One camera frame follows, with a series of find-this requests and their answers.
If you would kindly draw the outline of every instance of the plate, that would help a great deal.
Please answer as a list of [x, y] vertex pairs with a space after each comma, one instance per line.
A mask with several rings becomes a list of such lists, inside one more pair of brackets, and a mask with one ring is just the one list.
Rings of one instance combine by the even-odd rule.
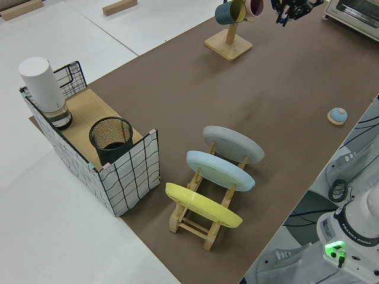
[[216, 153], [239, 163], [248, 156], [246, 164], [256, 164], [265, 156], [265, 152], [253, 140], [225, 127], [204, 127], [203, 138], [209, 146], [212, 142], [216, 143], [214, 148]]
[[231, 210], [182, 186], [166, 183], [166, 194], [189, 210], [225, 227], [237, 228], [242, 223], [241, 217]]
[[187, 163], [195, 172], [200, 169], [200, 175], [224, 188], [236, 191], [249, 191], [255, 185], [254, 179], [235, 164], [214, 155], [200, 152], [187, 152]]

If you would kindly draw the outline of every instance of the fabric storage box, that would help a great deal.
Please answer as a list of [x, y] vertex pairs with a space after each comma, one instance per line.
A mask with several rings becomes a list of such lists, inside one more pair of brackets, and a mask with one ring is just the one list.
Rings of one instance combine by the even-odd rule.
[[[112, 214], [119, 217], [160, 184], [158, 131], [153, 129], [142, 137], [134, 130], [134, 146], [113, 164], [101, 167], [97, 155], [93, 154], [96, 152], [89, 142], [88, 128], [105, 114], [119, 115], [87, 88], [79, 62], [66, 65], [54, 74], [73, 115], [73, 123], [67, 130], [58, 130], [46, 118], [34, 104], [27, 87], [21, 88], [20, 92], [40, 129], [68, 169]], [[82, 132], [82, 136], [77, 136], [78, 132]]]

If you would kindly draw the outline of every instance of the brown table mat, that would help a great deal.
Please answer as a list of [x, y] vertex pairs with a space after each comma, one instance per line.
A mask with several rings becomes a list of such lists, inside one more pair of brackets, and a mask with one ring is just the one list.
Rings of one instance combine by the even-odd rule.
[[[253, 48], [235, 62], [203, 44], [227, 28], [212, 18], [89, 85], [141, 133], [159, 130], [162, 183], [122, 219], [184, 284], [238, 283], [379, 91], [377, 42], [323, 21], [325, 5], [283, 28], [266, 4], [238, 26]], [[327, 120], [334, 107], [349, 114], [341, 127]], [[175, 204], [164, 193], [166, 182], [191, 180], [186, 153], [208, 150], [207, 125], [250, 137], [266, 155], [246, 168], [256, 186], [229, 207], [244, 222], [221, 228], [211, 251], [168, 230]], [[199, 192], [224, 194], [206, 181]]]

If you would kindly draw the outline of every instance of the yellow plate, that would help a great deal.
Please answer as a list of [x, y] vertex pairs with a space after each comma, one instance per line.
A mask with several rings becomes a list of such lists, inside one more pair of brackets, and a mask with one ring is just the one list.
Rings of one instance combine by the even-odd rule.
[[241, 217], [231, 210], [182, 186], [166, 183], [166, 194], [189, 210], [225, 227], [236, 228], [242, 223]]

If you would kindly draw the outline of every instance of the pink mug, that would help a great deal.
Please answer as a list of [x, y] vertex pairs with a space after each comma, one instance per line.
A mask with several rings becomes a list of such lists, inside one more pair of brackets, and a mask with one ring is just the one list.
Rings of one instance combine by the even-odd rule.
[[258, 17], [262, 14], [264, 8], [263, 0], [245, 0], [246, 17]]

